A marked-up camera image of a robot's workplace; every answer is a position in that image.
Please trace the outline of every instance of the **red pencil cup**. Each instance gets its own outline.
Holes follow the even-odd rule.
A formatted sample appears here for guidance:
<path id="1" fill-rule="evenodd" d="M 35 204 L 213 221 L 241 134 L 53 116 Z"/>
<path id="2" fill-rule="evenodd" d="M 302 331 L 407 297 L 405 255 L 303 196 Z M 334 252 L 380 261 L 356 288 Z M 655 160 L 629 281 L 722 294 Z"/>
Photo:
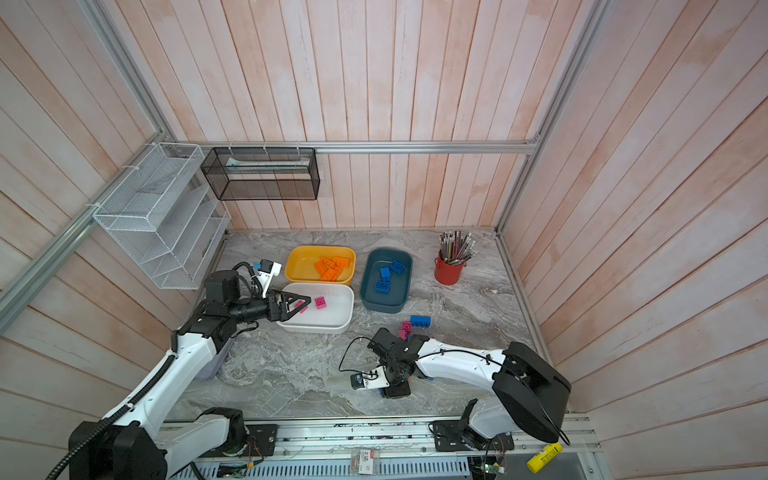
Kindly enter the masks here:
<path id="1" fill-rule="evenodd" d="M 466 263 L 461 265 L 448 265 L 442 261 L 442 258 L 438 255 L 435 258 L 435 280 L 439 281 L 443 285 L 453 285 L 458 282 L 458 278 L 462 275 L 462 270 L 466 266 Z"/>

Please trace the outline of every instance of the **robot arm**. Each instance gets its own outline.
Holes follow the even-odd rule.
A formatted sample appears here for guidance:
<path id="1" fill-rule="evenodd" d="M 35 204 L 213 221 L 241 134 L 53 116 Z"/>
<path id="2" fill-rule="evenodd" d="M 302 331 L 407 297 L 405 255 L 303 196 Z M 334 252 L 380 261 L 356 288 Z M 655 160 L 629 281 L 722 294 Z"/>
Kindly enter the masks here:
<path id="1" fill-rule="evenodd" d="M 251 283 L 237 273 L 248 266 Z M 220 270 L 205 281 L 206 298 L 192 317 L 172 333 L 171 348 L 139 386 L 100 422 L 83 422 L 70 435 L 69 453 L 59 462 L 49 480 L 69 465 L 70 478 L 170 478 L 177 471 L 211 449 L 242 452 L 247 430 L 240 410 L 213 408 L 195 422 L 160 434 L 160 428 L 174 403 L 194 377 L 237 331 L 240 322 L 258 319 L 287 321 L 299 310 L 290 305 L 308 296 L 268 290 L 281 265 L 268 260 L 248 263 L 234 270 Z M 245 282 L 249 296 L 240 298 Z"/>
<path id="2" fill-rule="evenodd" d="M 505 350 L 469 349 L 421 335 L 405 341 L 382 328 L 368 348 L 379 366 L 352 375 L 354 389 L 380 388 L 385 397 L 399 398 L 410 395 L 413 375 L 454 379 L 496 394 L 470 402 L 467 423 L 473 434 L 492 439 L 517 426 L 544 442 L 560 436 L 571 384 L 522 343 Z"/>

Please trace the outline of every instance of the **wood panel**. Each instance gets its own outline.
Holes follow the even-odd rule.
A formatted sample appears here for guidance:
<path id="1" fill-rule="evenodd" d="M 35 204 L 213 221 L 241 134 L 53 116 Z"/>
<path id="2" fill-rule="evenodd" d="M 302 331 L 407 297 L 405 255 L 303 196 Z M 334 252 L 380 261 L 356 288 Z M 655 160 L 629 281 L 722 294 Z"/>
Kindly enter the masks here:
<path id="1" fill-rule="evenodd" d="M 192 142 L 524 140 L 593 5 L 106 3 L 174 133 Z M 515 165 L 499 155 L 323 156 L 318 200 L 238 201 L 233 227 L 492 226 Z"/>
<path id="2" fill-rule="evenodd" d="M 753 465 L 765 462 L 761 448 L 765 424 L 759 419 L 766 415 L 768 401 L 601 444 L 617 478 Z"/>
<path id="3" fill-rule="evenodd" d="M 504 232 L 616 478 L 765 474 L 766 21 L 617 3 Z"/>
<path id="4" fill-rule="evenodd" d="M 145 15 L 138 2 L 121 4 L 133 8 L 131 20 L 141 20 L 136 6 Z M 187 20 L 199 23 L 199 12 L 188 13 Z M 143 22 L 134 25 L 141 35 L 127 37 L 131 52 L 152 45 L 141 30 L 149 25 L 146 15 Z M 210 39 L 195 40 L 210 52 Z M 160 87 L 157 78 L 174 74 L 170 65 L 157 69 L 161 55 L 138 56 L 138 67 L 172 128 L 194 131 L 197 119 L 180 121 L 171 107 L 180 100 L 173 85 L 165 84 L 167 95 Z M 164 55 L 161 60 L 168 62 Z M 155 133 L 79 2 L 3 3 L 0 288 L 7 289 Z M 0 339 L 6 476 L 47 474 L 65 454 L 71 430 L 102 417 L 154 367 L 188 306 L 177 291 L 155 287 L 105 232 L 86 239 Z"/>
<path id="5" fill-rule="evenodd" d="M 66 449 L 0 439 L 0 462 L 7 468 L 6 475 L 12 478 L 44 478 L 66 454 Z M 59 478 L 69 478 L 69 468 Z"/>

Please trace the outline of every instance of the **orange lego brick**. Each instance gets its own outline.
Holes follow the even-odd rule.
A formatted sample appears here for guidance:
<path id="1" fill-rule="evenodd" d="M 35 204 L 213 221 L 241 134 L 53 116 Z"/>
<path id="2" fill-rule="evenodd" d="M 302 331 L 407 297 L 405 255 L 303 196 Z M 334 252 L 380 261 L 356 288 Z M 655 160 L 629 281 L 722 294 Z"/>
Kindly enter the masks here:
<path id="1" fill-rule="evenodd" d="M 328 266 L 324 264 L 322 261 L 315 263 L 315 270 L 317 270 L 317 273 L 322 276 L 325 272 L 329 270 Z"/>
<path id="2" fill-rule="evenodd" d="M 333 262 L 342 268 L 349 266 L 349 259 L 347 257 L 334 257 Z"/>
<path id="3" fill-rule="evenodd" d="M 335 267 L 333 267 L 333 268 L 331 269 L 331 271 L 333 272 L 333 275 L 332 275 L 332 278 L 331 278 L 331 280 L 333 280 L 333 281 L 335 282 L 335 281 L 336 281 L 336 279 L 337 279 L 337 278 L 339 278 L 339 276 L 341 275 L 341 273 L 344 271 L 344 269 L 343 269 L 343 268 L 341 268 L 341 267 L 335 266 Z"/>
<path id="4" fill-rule="evenodd" d="M 328 268 L 333 268 L 336 264 L 328 257 L 320 257 L 320 261 L 326 264 Z"/>
<path id="5" fill-rule="evenodd" d="M 328 271 L 326 271 L 323 276 L 320 277 L 320 280 L 323 282 L 333 282 L 336 278 L 338 278 L 338 275 L 336 275 L 336 271 L 334 271 L 333 268 L 329 268 Z"/>

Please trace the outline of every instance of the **marble countertop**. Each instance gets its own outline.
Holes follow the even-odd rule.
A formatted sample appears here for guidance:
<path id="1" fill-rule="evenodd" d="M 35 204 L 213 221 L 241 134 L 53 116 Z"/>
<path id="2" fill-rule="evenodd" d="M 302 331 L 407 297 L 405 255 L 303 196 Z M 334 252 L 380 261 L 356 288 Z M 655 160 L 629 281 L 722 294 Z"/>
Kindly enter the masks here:
<path id="1" fill-rule="evenodd" d="M 397 334 L 411 315 L 432 317 L 430 335 L 446 343 L 472 348 L 505 348 L 511 341 L 533 346 L 520 304 L 515 298 L 490 230 L 470 230 L 478 254 L 453 286 L 434 277 L 439 248 L 437 230 L 291 230 L 234 233 L 218 264 L 231 268 L 240 261 L 262 258 L 286 264 L 299 245 L 350 247 L 357 255 L 352 289 L 355 304 L 349 329 L 340 335 L 289 333 L 266 320 L 260 328 L 237 337 L 218 374 L 195 380 L 168 416 L 190 420 L 213 406 L 243 410 L 246 419 L 344 417 L 361 415 L 460 415 L 467 401 L 491 392 L 448 379 L 412 379 L 409 397 L 384 399 L 378 390 L 352 390 L 349 373 L 339 361 L 349 342 L 372 336 L 380 327 Z M 400 313 L 367 310 L 361 303 L 360 281 L 368 253 L 378 247 L 404 250 L 413 258 L 409 300 Z M 281 273 L 272 287 L 288 284 Z M 376 356 L 358 340 L 349 349 L 344 368 L 368 370 Z"/>

